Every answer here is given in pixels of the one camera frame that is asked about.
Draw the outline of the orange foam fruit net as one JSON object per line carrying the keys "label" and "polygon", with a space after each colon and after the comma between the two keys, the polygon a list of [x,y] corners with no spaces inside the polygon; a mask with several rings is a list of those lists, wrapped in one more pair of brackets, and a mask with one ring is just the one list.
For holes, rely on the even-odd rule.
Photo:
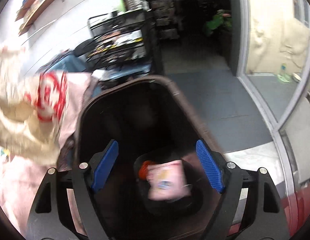
{"label": "orange foam fruit net", "polygon": [[154,164],[155,164],[155,162],[150,161],[150,160],[144,161],[141,165],[141,168],[139,169],[139,172],[138,172],[139,179],[146,180],[147,174],[148,174],[148,166],[154,165]]}

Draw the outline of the pink snack wrapper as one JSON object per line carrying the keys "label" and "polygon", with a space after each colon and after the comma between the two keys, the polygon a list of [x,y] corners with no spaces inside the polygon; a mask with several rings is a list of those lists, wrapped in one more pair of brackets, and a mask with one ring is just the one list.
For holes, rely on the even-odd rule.
{"label": "pink snack wrapper", "polygon": [[146,179],[150,185],[150,200],[179,200],[191,194],[181,160],[149,165]]}

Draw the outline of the dark brown trash bin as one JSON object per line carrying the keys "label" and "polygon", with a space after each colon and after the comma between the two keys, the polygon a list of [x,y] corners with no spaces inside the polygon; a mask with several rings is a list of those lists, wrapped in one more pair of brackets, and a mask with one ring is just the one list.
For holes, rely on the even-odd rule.
{"label": "dark brown trash bin", "polygon": [[[219,200],[196,155],[204,139],[219,151],[177,85],[163,76],[146,76],[106,90],[87,102],[75,131],[75,162],[89,161],[111,140],[119,154],[105,186],[92,202],[109,239],[200,239]],[[195,202],[188,210],[150,208],[142,196],[134,166],[137,160],[185,165]]]}

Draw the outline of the pink polka dot bedspread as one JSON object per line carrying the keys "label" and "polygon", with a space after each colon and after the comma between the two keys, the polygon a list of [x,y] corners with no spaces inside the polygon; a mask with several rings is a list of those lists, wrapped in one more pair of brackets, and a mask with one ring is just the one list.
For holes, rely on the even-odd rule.
{"label": "pink polka dot bedspread", "polygon": [[21,80],[0,79],[0,207],[24,235],[46,170],[75,131],[92,83],[88,73],[49,72]]}

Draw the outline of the black round stool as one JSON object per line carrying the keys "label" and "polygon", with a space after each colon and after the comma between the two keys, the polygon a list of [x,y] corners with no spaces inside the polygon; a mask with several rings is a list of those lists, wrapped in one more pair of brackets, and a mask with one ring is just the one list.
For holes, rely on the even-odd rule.
{"label": "black round stool", "polygon": [[95,47],[96,47],[96,41],[93,38],[91,38],[91,39],[88,39],[88,40],[82,42],[78,46],[76,46],[76,48],[73,50],[73,54],[76,57],[80,57],[80,56],[94,50]]}

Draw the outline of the black mesh drawer cart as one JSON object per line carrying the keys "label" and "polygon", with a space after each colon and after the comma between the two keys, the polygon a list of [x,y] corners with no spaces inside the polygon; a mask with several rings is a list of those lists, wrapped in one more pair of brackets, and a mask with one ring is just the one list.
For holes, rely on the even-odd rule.
{"label": "black mesh drawer cart", "polygon": [[152,66],[150,23],[143,9],[116,16],[107,14],[89,18],[92,35],[85,53],[90,70]]}

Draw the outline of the potted plant pink flowers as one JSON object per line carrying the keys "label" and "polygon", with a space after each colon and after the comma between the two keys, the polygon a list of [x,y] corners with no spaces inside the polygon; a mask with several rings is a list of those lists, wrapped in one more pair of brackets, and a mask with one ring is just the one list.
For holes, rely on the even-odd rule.
{"label": "potted plant pink flowers", "polygon": [[209,34],[212,34],[217,29],[226,31],[232,30],[232,16],[230,10],[218,10],[212,20],[207,22],[207,31]]}

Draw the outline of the upper wooden wall shelf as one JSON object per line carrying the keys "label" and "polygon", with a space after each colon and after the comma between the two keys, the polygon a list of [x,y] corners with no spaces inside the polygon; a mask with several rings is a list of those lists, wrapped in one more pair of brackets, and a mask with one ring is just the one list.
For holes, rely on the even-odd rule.
{"label": "upper wooden wall shelf", "polygon": [[35,2],[35,0],[24,0],[22,3],[22,6],[17,12],[15,21],[20,20],[21,18],[24,18],[26,12],[30,9],[31,5]]}

